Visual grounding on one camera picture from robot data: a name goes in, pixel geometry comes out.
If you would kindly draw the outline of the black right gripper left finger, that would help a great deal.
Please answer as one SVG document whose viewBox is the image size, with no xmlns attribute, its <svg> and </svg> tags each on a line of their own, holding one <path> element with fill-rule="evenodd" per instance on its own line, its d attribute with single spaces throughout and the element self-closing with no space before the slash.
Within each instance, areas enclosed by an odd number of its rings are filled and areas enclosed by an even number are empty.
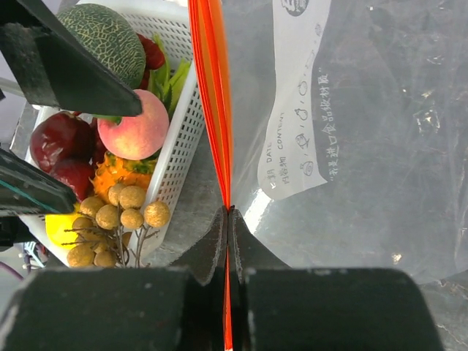
<svg viewBox="0 0 468 351">
<path fill-rule="evenodd" d="M 227 211 L 171 265 L 57 268 L 25 279 L 1 318 L 3 350 L 223 350 Z"/>
</svg>

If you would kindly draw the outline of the clear orange-zipper zip bag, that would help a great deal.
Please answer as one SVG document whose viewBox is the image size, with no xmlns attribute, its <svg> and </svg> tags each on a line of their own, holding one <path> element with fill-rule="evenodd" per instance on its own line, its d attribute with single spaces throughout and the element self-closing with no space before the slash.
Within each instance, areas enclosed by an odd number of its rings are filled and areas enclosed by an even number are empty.
<svg viewBox="0 0 468 351">
<path fill-rule="evenodd" d="M 467 3 L 191 1 L 226 201 L 292 268 L 393 268 L 467 348 Z"/>
</svg>

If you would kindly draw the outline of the green netted melon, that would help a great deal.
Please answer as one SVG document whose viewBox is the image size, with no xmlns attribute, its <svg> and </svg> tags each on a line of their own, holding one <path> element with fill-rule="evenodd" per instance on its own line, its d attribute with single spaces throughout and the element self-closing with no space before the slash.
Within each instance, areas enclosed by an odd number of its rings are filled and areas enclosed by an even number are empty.
<svg viewBox="0 0 468 351">
<path fill-rule="evenodd" d="M 101 4 L 76 4 L 56 17 L 76 40 L 130 88 L 139 87 L 146 53 L 127 20 Z"/>
</svg>

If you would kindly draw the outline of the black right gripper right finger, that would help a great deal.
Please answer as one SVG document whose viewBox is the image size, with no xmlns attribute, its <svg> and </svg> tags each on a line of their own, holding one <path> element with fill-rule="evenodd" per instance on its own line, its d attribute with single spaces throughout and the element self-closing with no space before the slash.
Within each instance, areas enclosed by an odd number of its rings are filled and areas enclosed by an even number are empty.
<svg viewBox="0 0 468 351">
<path fill-rule="evenodd" d="M 227 225 L 228 350 L 465 350 L 467 274 L 417 284 L 392 268 L 288 267 Z"/>
</svg>

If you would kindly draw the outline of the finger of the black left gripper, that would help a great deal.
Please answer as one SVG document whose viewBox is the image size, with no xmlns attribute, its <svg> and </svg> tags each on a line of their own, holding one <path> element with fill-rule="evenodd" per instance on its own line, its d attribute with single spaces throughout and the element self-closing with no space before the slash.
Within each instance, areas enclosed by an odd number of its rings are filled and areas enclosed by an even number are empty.
<svg viewBox="0 0 468 351">
<path fill-rule="evenodd" d="M 1 54 L 15 79 L 1 93 L 32 105 L 105 116 L 137 116 L 138 95 L 98 62 L 42 1 L 1 2 Z"/>
<path fill-rule="evenodd" d="M 1 150 L 1 215 L 70 214 L 77 198 L 57 181 L 9 151 Z"/>
</svg>

